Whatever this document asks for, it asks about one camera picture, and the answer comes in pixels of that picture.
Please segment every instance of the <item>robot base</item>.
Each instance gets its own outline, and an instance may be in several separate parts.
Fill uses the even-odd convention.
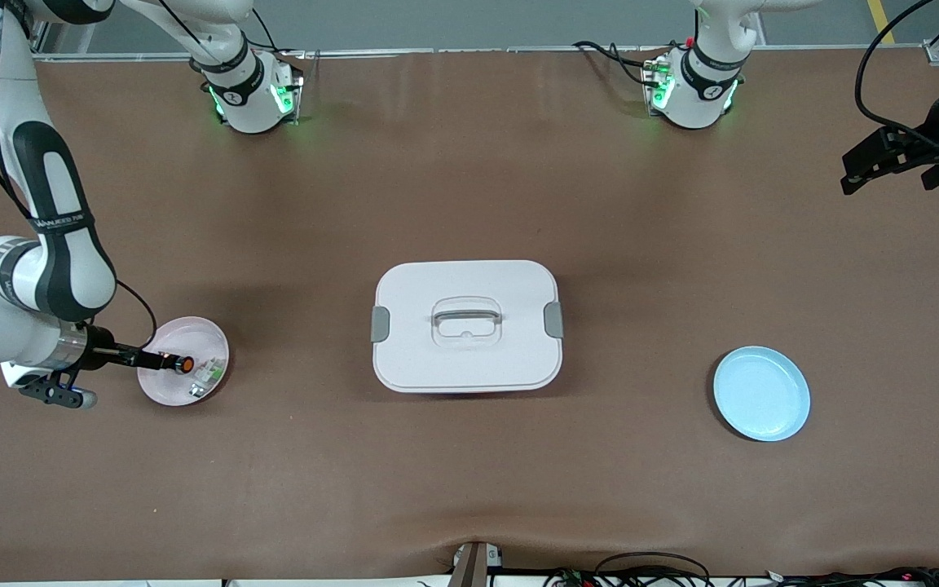
[[[685,56],[685,51],[673,48],[666,55],[656,57],[653,70],[641,71],[645,82],[657,83],[656,88],[644,86],[644,100],[647,101],[651,116],[665,116],[668,121],[683,129],[704,129],[730,110],[738,82],[734,82],[726,91],[726,98],[703,100],[697,90],[686,85],[676,73],[681,71],[681,62]]]
[[[216,115],[225,126],[239,133],[257,135],[275,129],[279,124],[298,124],[302,104],[302,71],[278,60],[271,53],[258,52],[256,57],[269,72],[260,86],[247,97],[245,104],[232,104],[231,93],[208,92],[216,105]]]

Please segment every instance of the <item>brown table surface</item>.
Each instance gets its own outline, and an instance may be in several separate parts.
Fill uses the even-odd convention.
[[[939,192],[842,197],[860,52],[757,52],[709,130],[649,119],[573,53],[308,64],[303,119],[216,124],[186,64],[45,64],[104,246],[162,320],[224,327],[193,408],[82,375],[90,412],[0,378],[0,580],[392,576],[463,541],[507,566],[665,549],[716,573],[939,565]],[[877,112],[939,96],[880,52]],[[0,193],[0,235],[29,234]],[[558,278],[562,371],[531,393],[377,382],[373,291],[407,261],[527,258]],[[119,296],[98,324],[141,341]],[[709,377],[782,350],[812,390],[774,444],[731,434]]]

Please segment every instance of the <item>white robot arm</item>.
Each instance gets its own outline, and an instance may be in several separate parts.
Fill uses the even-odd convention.
[[[241,133],[257,134],[298,118],[302,71],[268,51],[253,51],[237,23],[251,0],[121,0],[160,26],[205,75],[216,111]]]
[[[730,107],[738,74],[756,45],[753,12],[787,12],[821,0],[690,0],[697,11],[694,43],[676,46],[645,71],[652,111],[685,129],[703,129]]]
[[[0,364],[7,383],[48,404],[89,408],[90,394],[60,383],[107,363],[191,368],[187,357],[117,345],[85,324],[115,294],[116,277],[96,234],[68,145],[42,104],[27,44],[37,16],[80,24],[102,20],[112,0],[0,0],[0,162],[20,186],[37,241],[0,237]]]

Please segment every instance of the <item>green led light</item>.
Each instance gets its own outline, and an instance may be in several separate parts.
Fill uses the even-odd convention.
[[[292,92],[285,89],[283,86],[279,88],[278,86],[271,86],[273,93],[275,93],[275,100],[277,101],[277,108],[280,109],[282,114],[288,114],[292,112],[295,108],[292,103]]]
[[[212,86],[209,86],[209,95],[212,96],[213,103],[216,103],[216,114],[220,117],[225,118],[227,115],[223,114],[223,106],[219,103],[219,97],[216,95],[216,90],[212,89]]]
[[[664,78],[664,81],[659,83],[659,86],[655,88],[655,108],[664,108],[668,104],[668,94],[672,93],[672,89],[676,86],[676,78],[672,75],[667,75]]]
[[[738,89],[738,81],[735,79],[734,84],[730,86],[730,90],[727,90],[727,101],[723,103],[723,111],[726,112],[727,108],[730,108],[731,100],[734,100],[734,90]]]

